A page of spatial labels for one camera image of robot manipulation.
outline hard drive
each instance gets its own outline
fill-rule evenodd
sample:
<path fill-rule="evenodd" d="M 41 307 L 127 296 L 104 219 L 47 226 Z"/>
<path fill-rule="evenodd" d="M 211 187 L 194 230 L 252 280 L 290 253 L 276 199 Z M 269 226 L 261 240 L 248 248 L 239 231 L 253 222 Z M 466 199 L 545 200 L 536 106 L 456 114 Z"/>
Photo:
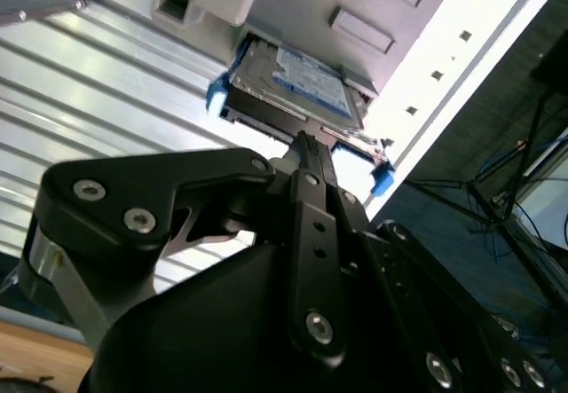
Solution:
<path fill-rule="evenodd" d="M 339 144 L 377 165 L 387 161 L 381 142 L 363 131 L 368 99 L 319 60 L 256 39 L 231 83 L 225 119 L 245 122 L 285 142 L 303 130 L 332 149 Z"/>
<path fill-rule="evenodd" d="M 340 131 L 363 128 L 363 98 L 339 73 L 289 47 L 253 42 L 233 86 L 300 118 L 313 118 Z"/>

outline silver bolt head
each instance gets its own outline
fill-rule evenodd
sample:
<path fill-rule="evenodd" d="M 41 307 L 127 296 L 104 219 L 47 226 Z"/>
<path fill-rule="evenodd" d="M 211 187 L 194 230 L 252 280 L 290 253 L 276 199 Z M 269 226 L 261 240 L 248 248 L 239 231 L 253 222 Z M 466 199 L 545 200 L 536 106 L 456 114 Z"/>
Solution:
<path fill-rule="evenodd" d="M 534 366 L 530 362 L 524 360 L 523 367 L 525 368 L 525 371 L 526 373 L 528 373 L 532 382 L 534 382 L 534 384 L 536 384 L 541 389 L 544 389 L 544 378 L 542 378 L 542 375 L 540 375 L 540 373 L 534 368 Z"/>
<path fill-rule="evenodd" d="M 124 213 L 124 224 L 131 231 L 147 234 L 156 227 L 156 219 L 154 215 L 143 208 L 131 208 Z"/>
<path fill-rule="evenodd" d="M 316 185 L 317 183 L 319 183 L 320 181 L 312 174 L 310 173 L 305 173 L 305 179 L 308 181 L 308 183 L 310 185 Z"/>
<path fill-rule="evenodd" d="M 329 344 L 334 339 L 334 330 L 329 321 L 318 312 L 313 311 L 305 319 L 308 333 L 320 344 Z"/>
<path fill-rule="evenodd" d="M 107 191 L 101 183 L 90 179 L 76 182 L 73 185 L 73 192 L 80 200 L 88 200 L 91 202 L 102 200 L 107 194 Z"/>
<path fill-rule="evenodd" d="M 357 198 L 355 198 L 355 195 L 353 195 L 352 193 L 345 192 L 345 193 L 343 193 L 343 195 L 345 196 L 345 199 L 346 199 L 350 204 L 354 204 L 355 202 L 357 202 Z"/>
<path fill-rule="evenodd" d="M 521 377 L 519 376 L 515 368 L 511 365 L 511 363 L 505 358 L 501 359 L 501 369 L 515 387 L 521 387 Z"/>
<path fill-rule="evenodd" d="M 452 387 L 452 373 L 435 354 L 426 353 L 426 366 L 430 375 L 442 388 L 449 389 Z"/>

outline black stand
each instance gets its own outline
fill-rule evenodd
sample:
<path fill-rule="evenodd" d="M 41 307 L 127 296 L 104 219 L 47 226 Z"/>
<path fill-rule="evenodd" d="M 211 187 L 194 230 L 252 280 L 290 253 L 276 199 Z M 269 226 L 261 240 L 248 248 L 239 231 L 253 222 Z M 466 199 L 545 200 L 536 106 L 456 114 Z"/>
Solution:
<path fill-rule="evenodd" d="M 471 211 L 468 208 L 463 207 L 460 204 L 457 204 L 438 193 L 435 193 L 429 189 L 426 189 L 425 186 L 433 186 L 430 181 L 423 180 L 423 181 L 413 181 L 413 180 L 406 180 L 405 184 L 411 186 L 415 190 L 424 193 L 430 196 L 432 199 L 441 202 L 444 205 L 447 205 L 450 208 L 455 209 L 456 211 L 461 212 L 462 214 L 473 218 L 485 224 L 487 226 L 487 231 L 474 231 L 472 233 L 481 233 L 481 232 L 489 232 L 491 230 L 497 231 L 502 238 L 507 242 L 513 253 L 517 256 L 521 264 L 527 269 L 531 277 L 534 279 L 536 284 L 539 286 L 542 293 L 549 298 L 553 303 L 560 303 L 560 297 L 557 295 L 557 292 L 554 288 L 551 287 L 548 280 L 543 276 L 540 269 L 534 264 L 533 260 L 526 254 L 524 247 L 519 243 L 519 240 L 510 230 L 508 224 L 511 220 L 511 215 L 513 211 L 513 207 L 516 203 L 517 193 L 519 187 L 525 182 L 526 177 L 524 175 L 528 163 L 529 163 L 529 156 L 531 154 L 531 150 L 533 149 L 534 139 L 538 132 L 538 127 L 540 123 L 540 116 L 542 115 L 544 106 L 546 102 L 552 97 L 552 93 L 550 91 L 545 91 L 545 93 L 540 97 L 539 103 L 536 106 L 536 110 L 534 112 L 534 116 L 532 118 L 531 128 L 529 130 L 528 138 L 526 141 L 520 145 L 518 145 L 515 149 L 510 151 L 509 153 L 503 155 L 497 161 L 482 169 L 476 176 L 474 176 L 471 180 L 466 182 L 460 181 L 453 181 L 453 180 L 441 180 L 436 181 L 436 187 L 440 188 L 449 188 L 449 189 L 463 189 L 466 193 L 471 196 L 479 208 L 485 214 L 485 217 Z M 504 209 L 501 211 L 495 205 L 485 199 L 483 194 L 479 191 L 478 185 L 484 182 L 487 178 L 495 174 L 501 168 L 503 168 L 508 163 L 512 162 L 520 155 L 521 161 L 518 164 L 517 171 L 511 177 L 508 182 L 506 193 L 503 197 Z"/>

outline aluminum ribbed panel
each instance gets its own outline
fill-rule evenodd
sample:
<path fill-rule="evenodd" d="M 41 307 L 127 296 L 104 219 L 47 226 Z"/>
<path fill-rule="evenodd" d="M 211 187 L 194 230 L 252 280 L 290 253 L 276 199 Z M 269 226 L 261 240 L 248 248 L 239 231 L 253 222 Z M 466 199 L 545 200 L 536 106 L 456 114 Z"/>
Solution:
<path fill-rule="evenodd" d="M 43 172 L 57 161 L 246 146 L 284 146 L 207 116 L 223 68 L 119 12 L 0 28 L 0 251 L 19 256 Z M 194 248 L 158 265 L 158 287 L 191 276 L 251 238 Z"/>

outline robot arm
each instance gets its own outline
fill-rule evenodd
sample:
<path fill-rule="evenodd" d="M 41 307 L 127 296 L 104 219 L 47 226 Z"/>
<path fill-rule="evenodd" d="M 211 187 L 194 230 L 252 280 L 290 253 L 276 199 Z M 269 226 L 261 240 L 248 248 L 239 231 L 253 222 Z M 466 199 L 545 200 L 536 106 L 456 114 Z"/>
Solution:
<path fill-rule="evenodd" d="M 198 241 L 255 244 L 163 294 Z M 81 391 L 550 391 L 544 373 L 403 226 L 370 225 L 329 149 L 72 161 L 44 175 L 20 264 L 29 297 L 95 360 Z"/>

